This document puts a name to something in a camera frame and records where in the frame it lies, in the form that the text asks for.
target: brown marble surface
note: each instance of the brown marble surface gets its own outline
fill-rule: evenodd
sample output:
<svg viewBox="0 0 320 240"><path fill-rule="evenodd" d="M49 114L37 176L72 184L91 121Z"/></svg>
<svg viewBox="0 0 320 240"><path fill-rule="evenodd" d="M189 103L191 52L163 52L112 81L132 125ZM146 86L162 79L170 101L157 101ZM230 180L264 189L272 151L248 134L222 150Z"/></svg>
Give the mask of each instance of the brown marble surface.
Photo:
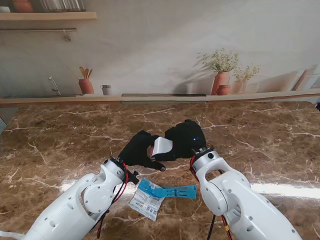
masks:
<svg viewBox="0 0 320 240"><path fill-rule="evenodd" d="M164 132L185 119L305 240L320 238L320 113L307 102L41 105L20 108L0 136L0 230L26 233L59 194L117 156L144 129ZM160 186L197 184L189 159L159 172L131 167ZM103 240L207 239L212 213L201 196L166 198L153 222L128 206L130 184L103 222ZM214 237L227 239L217 218ZM94 240L96 229L85 237Z"/></svg>

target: dried flower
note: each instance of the dried flower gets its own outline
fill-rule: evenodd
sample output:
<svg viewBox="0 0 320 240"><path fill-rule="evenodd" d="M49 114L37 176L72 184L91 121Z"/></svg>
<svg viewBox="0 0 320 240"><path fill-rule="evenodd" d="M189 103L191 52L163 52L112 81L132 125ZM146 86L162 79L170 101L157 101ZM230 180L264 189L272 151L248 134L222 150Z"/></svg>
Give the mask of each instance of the dried flower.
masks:
<svg viewBox="0 0 320 240"><path fill-rule="evenodd" d="M251 66L246 66L245 70L241 70L239 67L234 70L234 76L236 78L237 82L243 82L246 83L249 81L254 75L258 74L260 72L261 65L254 66L253 64Z"/></svg>
<svg viewBox="0 0 320 240"><path fill-rule="evenodd" d="M222 48L220 51L216 50L213 54L208 55L204 54L202 57L202 63L204 66L211 68L215 72L230 72L235 69L238 65L239 53L225 52L225 49Z"/></svg>

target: kitchen faucet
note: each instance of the kitchen faucet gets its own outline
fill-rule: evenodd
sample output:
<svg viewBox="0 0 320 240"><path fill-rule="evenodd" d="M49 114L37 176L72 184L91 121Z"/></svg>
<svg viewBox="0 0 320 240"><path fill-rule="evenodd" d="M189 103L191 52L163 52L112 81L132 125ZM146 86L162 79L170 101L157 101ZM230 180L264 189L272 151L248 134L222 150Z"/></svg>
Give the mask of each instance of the kitchen faucet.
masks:
<svg viewBox="0 0 320 240"><path fill-rule="evenodd" d="M54 80L54 78L52 76L49 77L49 81L51 81L51 80L52 80L52 82L54 84L54 87L55 87L55 89L51 88L51 91L55 92L58 96L60 96L61 92L59 91L59 88L58 88L58 86L57 86L57 84L56 84L56 82L55 82L55 80Z"/></svg>

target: wall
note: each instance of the wall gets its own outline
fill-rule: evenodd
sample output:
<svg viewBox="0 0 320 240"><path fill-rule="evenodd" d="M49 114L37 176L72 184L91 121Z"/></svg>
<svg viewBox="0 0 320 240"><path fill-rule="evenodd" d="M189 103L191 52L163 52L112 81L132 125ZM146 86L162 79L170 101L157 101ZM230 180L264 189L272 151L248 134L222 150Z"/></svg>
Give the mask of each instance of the wall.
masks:
<svg viewBox="0 0 320 240"><path fill-rule="evenodd" d="M319 0L87 0L98 20L24 23L77 27L71 42L61 33L0 32L0 96L54 95L81 90L79 66L93 68L91 81L121 93L185 93L213 74L198 53L238 51L241 63L261 64L259 82L320 63ZM21 23L2 23L8 28Z"/></svg>

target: plant pot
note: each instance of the plant pot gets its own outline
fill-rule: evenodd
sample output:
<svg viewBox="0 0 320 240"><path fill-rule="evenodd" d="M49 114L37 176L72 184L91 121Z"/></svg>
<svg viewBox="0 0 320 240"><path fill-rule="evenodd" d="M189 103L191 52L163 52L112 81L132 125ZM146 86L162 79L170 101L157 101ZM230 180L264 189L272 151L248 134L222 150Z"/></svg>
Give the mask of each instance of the plant pot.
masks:
<svg viewBox="0 0 320 240"><path fill-rule="evenodd" d="M235 81L231 86L231 94L242 94L246 90L247 83L243 81Z"/></svg>
<svg viewBox="0 0 320 240"><path fill-rule="evenodd" d="M19 13L34 13L32 4L27 0L14 0L12 3L15 10Z"/></svg>
<svg viewBox="0 0 320 240"><path fill-rule="evenodd" d="M104 96L108 96L111 94L111 86L110 85L101 85L102 93Z"/></svg>
<svg viewBox="0 0 320 240"><path fill-rule="evenodd" d="M221 71L214 77L211 95L217 95L217 90L220 85L227 85L230 80L230 72Z"/></svg>
<svg viewBox="0 0 320 240"><path fill-rule="evenodd" d="M83 94L94 94L94 88L89 79L79 79L79 86Z"/></svg>
<svg viewBox="0 0 320 240"><path fill-rule="evenodd" d="M220 85L216 91L219 96L228 95L230 93L231 85Z"/></svg>

